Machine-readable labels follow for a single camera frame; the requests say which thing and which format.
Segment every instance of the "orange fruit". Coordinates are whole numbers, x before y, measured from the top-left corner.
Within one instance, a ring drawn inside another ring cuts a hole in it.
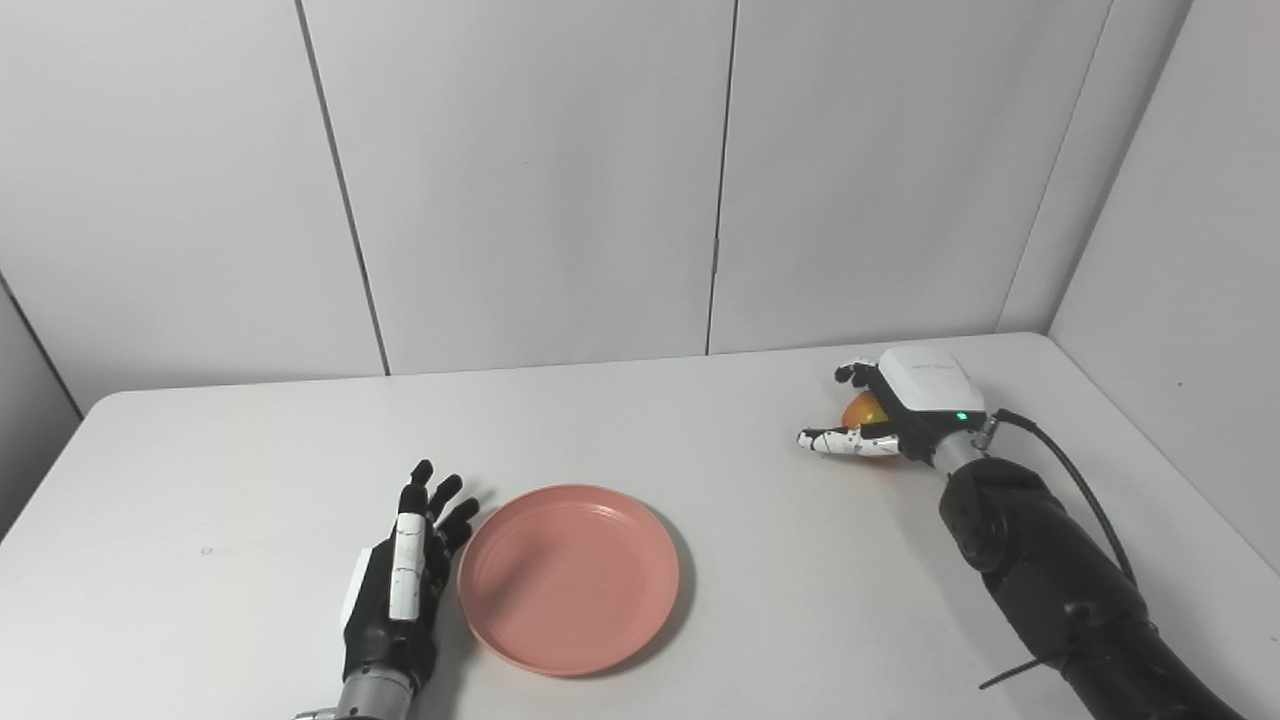
[[[863,423],[883,423],[888,420],[884,409],[870,391],[863,391],[845,407],[845,414],[840,418],[840,424],[846,428],[856,428]]]

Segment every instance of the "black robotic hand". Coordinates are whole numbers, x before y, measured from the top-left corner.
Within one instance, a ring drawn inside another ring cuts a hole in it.
[[[470,520],[479,512],[480,503],[474,497],[467,498],[442,519],[445,505],[462,491],[462,478],[449,475],[431,493],[426,488],[431,473],[431,462],[422,460],[401,493],[397,525],[420,525],[421,536],[425,536],[417,538],[417,547],[421,547],[420,555],[413,553],[417,561],[406,562],[406,557],[413,556],[403,555],[403,548],[397,546],[396,528],[370,555],[355,606],[343,628],[347,657],[342,671],[342,716],[403,716],[408,701],[422,689],[435,669],[433,630],[440,593],[449,582],[453,556],[471,538]],[[406,523],[413,520],[413,515],[422,516],[425,521]],[[393,593],[403,596],[404,592],[404,588],[393,588],[393,584],[404,582],[399,573],[408,571],[406,565],[420,573],[420,579],[413,578],[417,585],[411,588],[416,589],[416,609],[411,607],[406,614],[401,602],[393,612]]]

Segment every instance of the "pink plate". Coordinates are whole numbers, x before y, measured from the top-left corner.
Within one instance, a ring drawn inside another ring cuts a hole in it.
[[[662,523],[594,486],[512,500],[476,530],[458,566],[471,632],[544,675],[588,675],[635,655],[667,621],[678,585]]]

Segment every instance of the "white wall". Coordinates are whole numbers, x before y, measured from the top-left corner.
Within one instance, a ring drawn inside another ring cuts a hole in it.
[[[3,4],[0,269],[84,406],[380,373],[362,258],[401,373],[1042,328],[1183,5]]]
[[[0,279],[0,538],[78,421]]]
[[[0,3],[0,270],[79,405],[381,373],[292,3]]]
[[[1277,37],[1272,0],[1192,5],[1051,329],[1275,568]]]
[[[305,0],[392,372],[700,355],[732,0]]]
[[[1117,5],[742,0],[712,350],[1043,331],[1181,3]]]

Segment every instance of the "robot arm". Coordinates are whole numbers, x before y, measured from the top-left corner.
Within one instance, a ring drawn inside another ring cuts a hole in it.
[[[842,365],[836,379],[865,386],[899,451],[947,478],[942,520],[1034,656],[1023,669],[1056,669],[1098,720],[1242,720],[1165,644],[1137,584],[1039,475],[987,454],[998,420],[1025,419],[988,415],[951,355],[895,347],[877,365]],[[824,433],[837,430],[845,428],[823,430],[808,447],[849,447],[827,439]],[[805,438],[801,433],[801,445]]]
[[[471,538],[472,497],[440,519],[462,489],[449,475],[428,493],[431,464],[419,462],[401,492],[390,537],[369,551],[360,588],[343,626],[347,644],[338,707],[294,720],[404,720],[410,703],[435,670],[433,637],[440,593],[453,556]]]

